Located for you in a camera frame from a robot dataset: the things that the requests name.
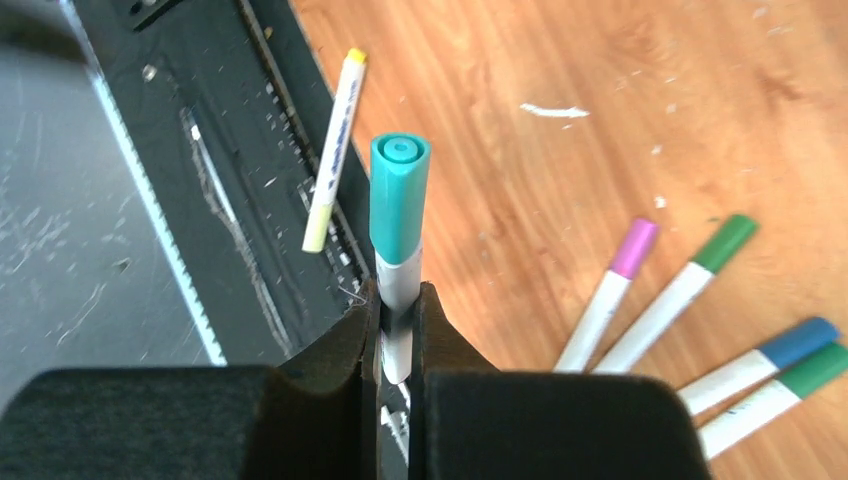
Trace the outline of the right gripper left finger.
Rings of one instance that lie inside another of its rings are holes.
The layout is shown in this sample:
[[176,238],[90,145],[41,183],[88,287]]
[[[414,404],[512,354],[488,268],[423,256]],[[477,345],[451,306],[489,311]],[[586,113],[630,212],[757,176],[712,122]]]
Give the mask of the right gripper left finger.
[[1,417],[5,479],[376,479],[374,281],[279,366],[59,369]]

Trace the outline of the white pen green cap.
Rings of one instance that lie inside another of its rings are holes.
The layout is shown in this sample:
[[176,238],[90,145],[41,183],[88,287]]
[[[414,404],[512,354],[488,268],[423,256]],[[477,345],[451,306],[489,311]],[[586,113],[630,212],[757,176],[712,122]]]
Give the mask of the white pen green cap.
[[630,371],[759,228],[760,224],[747,215],[730,216],[638,316],[592,372],[624,374]]

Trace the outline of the white pen blue cap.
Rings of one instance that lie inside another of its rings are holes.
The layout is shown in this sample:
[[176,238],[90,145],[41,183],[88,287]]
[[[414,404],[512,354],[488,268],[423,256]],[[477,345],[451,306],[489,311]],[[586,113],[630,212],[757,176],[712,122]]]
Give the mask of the white pen blue cap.
[[741,354],[677,391],[692,416],[798,363],[841,337],[822,317],[812,317]]

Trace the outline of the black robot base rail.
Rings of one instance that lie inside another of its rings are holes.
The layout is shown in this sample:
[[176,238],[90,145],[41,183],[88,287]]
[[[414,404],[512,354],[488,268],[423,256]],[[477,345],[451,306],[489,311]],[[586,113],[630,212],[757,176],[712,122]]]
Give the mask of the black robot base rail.
[[102,99],[216,364],[282,364],[372,275],[347,152],[329,236],[302,250],[333,104],[289,1],[68,1]]

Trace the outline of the white paper scrap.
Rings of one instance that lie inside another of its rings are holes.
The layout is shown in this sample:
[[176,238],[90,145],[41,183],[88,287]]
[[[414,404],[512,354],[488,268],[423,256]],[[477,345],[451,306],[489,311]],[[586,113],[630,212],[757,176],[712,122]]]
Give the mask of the white paper scrap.
[[543,118],[577,119],[585,118],[590,115],[589,111],[577,106],[571,106],[568,108],[546,108],[531,103],[522,103],[519,108],[527,113]]

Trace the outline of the white pen yellow cap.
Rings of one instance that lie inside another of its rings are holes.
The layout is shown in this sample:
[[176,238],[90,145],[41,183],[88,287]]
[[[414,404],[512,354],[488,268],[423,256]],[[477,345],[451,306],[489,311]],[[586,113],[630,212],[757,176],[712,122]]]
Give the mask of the white pen yellow cap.
[[318,253],[325,245],[366,64],[367,54],[351,48],[342,65],[302,243],[302,250],[306,253]]

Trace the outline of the white pen teal end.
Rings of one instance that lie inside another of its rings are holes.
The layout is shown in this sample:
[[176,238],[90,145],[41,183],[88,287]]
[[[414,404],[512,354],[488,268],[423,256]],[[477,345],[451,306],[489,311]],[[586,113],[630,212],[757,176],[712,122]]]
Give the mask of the white pen teal end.
[[553,371],[583,372],[659,232],[657,223],[636,218],[603,274]]

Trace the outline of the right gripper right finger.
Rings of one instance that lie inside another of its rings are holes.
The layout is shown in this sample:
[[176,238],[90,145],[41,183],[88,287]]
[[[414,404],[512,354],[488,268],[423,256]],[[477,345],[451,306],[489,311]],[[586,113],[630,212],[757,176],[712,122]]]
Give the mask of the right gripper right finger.
[[502,371],[448,321],[412,309],[413,479],[707,479],[693,422],[646,376]]

